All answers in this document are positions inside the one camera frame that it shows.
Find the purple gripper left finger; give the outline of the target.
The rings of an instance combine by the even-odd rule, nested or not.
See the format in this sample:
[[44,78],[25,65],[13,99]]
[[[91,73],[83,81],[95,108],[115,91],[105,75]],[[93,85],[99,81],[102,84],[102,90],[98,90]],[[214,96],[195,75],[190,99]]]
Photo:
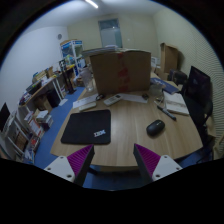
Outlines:
[[85,146],[69,156],[57,157],[45,168],[45,171],[82,186],[94,154],[93,144]]

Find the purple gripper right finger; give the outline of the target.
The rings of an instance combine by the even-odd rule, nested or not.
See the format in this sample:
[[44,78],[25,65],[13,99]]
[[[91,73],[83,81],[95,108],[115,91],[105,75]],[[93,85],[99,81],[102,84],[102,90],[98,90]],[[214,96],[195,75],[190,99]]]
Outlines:
[[133,154],[145,184],[157,181],[182,169],[168,155],[160,156],[139,144],[134,145]]

